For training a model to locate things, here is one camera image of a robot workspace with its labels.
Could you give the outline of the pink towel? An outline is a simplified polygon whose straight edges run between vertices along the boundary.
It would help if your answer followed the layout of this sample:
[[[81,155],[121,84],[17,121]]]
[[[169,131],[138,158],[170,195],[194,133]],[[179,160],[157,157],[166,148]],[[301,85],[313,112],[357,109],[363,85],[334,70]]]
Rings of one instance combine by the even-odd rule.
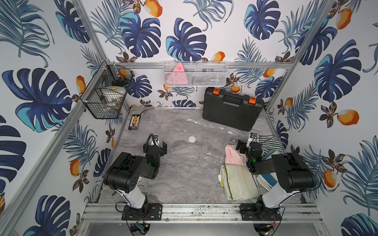
[[[247,158],[245,154],[236,150],[235,145],[227,145],[225,147],[225,164],[246,166]]]

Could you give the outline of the cream striped towel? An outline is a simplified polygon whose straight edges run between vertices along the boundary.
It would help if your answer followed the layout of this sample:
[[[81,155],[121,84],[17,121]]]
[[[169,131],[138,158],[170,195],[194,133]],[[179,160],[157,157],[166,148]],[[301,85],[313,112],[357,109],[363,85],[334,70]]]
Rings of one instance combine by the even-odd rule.
[[[218,179],[228,201],[257,201],[258,185],[246,166],[224,164]]]

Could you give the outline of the clear plastic vacuum bag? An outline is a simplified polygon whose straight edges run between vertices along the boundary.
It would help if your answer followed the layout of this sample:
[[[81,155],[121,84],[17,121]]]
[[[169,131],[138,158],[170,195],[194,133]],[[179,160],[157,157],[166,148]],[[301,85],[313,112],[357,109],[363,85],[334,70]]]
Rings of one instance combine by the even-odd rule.
[[[179,119],[151,125],[148,131],[167,143],[154,180],[142,179],[139,187],[155,203],[227,203],[218,174],[230,131],[222,125]],[[194,136],[195,143],[188,137]]]

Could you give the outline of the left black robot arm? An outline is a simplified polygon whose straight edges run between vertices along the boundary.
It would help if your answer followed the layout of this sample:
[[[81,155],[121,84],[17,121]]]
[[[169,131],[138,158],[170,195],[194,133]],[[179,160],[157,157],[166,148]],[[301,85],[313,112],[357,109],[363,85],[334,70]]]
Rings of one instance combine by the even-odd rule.
[[[160,158],[167,154],[167,144],[160,136],[150,134],[143,145],[143,156],[122,152],[108,168],[103,182],[120,193],[126,200],[126,212],[146,217],[149,203],[138,187],[140,177],[155,179],[160,168]]]

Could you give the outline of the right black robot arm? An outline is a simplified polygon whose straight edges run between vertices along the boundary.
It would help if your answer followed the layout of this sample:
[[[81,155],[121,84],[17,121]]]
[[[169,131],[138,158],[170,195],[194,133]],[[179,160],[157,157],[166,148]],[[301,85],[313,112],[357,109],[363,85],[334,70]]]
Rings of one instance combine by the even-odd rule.
[[[253,135],[246,142],[238,140],[236,150],[246,155],[246,165],[253,176],[276,175],[276,183],[258,197],[254,207],[256,213],[274,213],[291,196],[316,189],[317,179],[298,153],[267,150],[259,137]]]

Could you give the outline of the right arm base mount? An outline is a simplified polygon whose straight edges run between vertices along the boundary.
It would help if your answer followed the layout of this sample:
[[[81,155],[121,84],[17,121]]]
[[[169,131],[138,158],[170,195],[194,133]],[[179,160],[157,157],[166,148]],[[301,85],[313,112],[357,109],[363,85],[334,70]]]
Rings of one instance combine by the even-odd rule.
[[[280,208],[267,208],[264,204],[241,204],[239,211],[243,221],[280,221]]]

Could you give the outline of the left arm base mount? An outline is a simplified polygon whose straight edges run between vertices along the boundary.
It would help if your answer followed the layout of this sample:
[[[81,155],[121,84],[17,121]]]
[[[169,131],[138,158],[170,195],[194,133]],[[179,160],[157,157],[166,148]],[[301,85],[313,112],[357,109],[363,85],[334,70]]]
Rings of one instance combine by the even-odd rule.
[[[162,204],[146,203],[142,208],[136,209],[125,206],[122,213],[124,221],[161,221]]]

